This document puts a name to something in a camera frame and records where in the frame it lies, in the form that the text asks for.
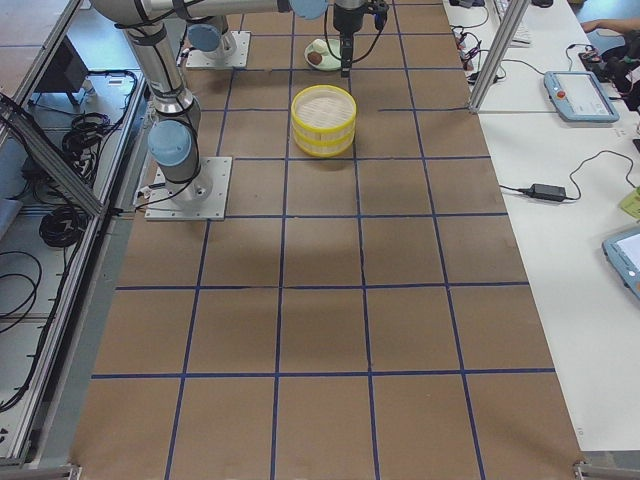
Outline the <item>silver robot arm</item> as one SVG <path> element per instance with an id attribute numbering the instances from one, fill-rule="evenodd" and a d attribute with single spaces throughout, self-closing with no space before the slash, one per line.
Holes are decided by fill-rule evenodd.
<path id="1" fill-rule="evenodd" d="M 186 21 L 186 36 L 193 48 L 210 59 L 226 60 L 237 52 L 236 41 L 248 38 L 244 31 L 231 31 L 229 14 L 293 12 L 304 20 L 319 17 L 328 21 L 333 12 L 333 28 L 339 34 L 339 46 L 326 46 L 327 54 L 315 65 L 320 70 L 338 69 L 343 78 L 351 68 L 366 58 L 354 56 L 355 34 L 362 29 L 364 17 L 374 18 L 375 28 L 382 32 L 387 21 L 388 5 L 384 1 L 176 1 L 177 15 Z"/>
<path id="2" fill-rule="evenodd" d="M 184 197 L 203 177 L 197 130 L 200 107 L 176 66 L 164 20 L 177 17 L 187 27 L 208 28 L 209 49 L 227 35 L 229 14 L 302 10 L 295 1 L 93 1 L 91 5 L 122 30 L 153 94 L 156 124 L 148 148 L 165 177 L 170 198 Z"/>

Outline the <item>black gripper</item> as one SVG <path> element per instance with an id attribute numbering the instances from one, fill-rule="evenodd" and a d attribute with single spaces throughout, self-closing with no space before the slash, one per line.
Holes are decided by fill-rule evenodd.
<path id="1" fill-rule="evenodd" d="M 353 36 L 362 29 L 366 0 L 335 0 L 333 27 L 340 35 L 341 76 L 349 77 L 353 63 Z"/>

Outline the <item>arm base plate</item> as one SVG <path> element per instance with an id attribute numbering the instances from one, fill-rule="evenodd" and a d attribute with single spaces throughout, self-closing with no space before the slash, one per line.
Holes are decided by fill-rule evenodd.
<path id="1" fill-rule="evenodd" d="M 187 186 L 165 180 L 160 167 L 154 181 L 163 186 L 153 189 L 146 200 L 144 217 L 148 221 L 199 221 L 225 219 L 232 170 L 231 157 L 201 157 L 200 173 Z"/>
<path id="2" fill-rule="evenodd" d="M 251 40 L 249 31 L 229 30 L 222 34 L 205 25 L 188 29 L 191 50 L 186 60 L 187 69 L 242 69 L 247 65 Z"/>

